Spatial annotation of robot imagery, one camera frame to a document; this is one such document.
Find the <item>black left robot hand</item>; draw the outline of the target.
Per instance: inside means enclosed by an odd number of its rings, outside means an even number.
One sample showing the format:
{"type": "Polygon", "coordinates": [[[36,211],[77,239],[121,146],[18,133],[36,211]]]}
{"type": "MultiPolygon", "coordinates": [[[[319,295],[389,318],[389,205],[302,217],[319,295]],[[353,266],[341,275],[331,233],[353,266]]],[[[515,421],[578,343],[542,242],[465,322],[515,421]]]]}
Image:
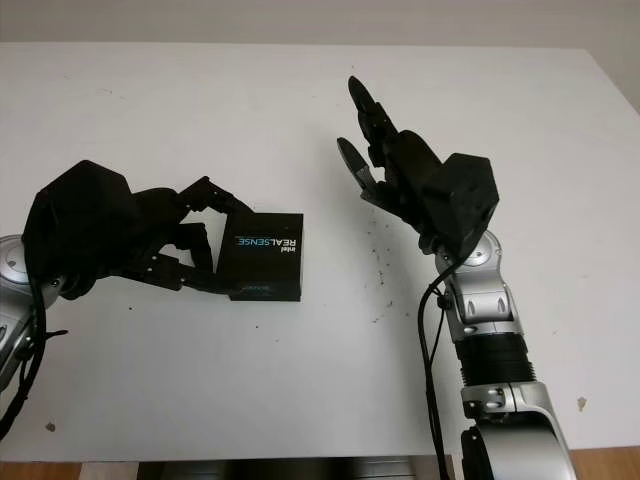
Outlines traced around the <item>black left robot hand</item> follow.
{"type": "Polygon", "coordinates": [[[186,286],[211,294],[229,295],[234,288],[215,271],[206,226],[186,223],[191,212],[210,208],[232,217],[253,210],[207,176],[181,192],[158,187],[133,195],[142,217],[116,231],[77,273],[67,273],[60,295],[75,300],[96,281],[111,276],[178,291],[186,286]]]}

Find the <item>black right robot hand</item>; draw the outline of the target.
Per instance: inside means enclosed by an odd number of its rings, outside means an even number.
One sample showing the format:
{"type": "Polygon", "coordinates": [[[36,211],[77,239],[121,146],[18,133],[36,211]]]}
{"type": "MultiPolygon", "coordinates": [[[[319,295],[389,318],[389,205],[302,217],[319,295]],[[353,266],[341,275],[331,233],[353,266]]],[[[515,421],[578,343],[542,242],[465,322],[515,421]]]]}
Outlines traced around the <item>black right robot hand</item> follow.
{"type": "Polygon", "coordinates": [[[337,146],[361,188],[361,198],[409,224],[419,234],[419,249],[426,255],[435,254],[442,240],[421,195],[441,161],[419,135],[397,129],[358,78],[348,79],[348,90],[368,142],[368,157],[344,137],[337,139],[337,146]]]}

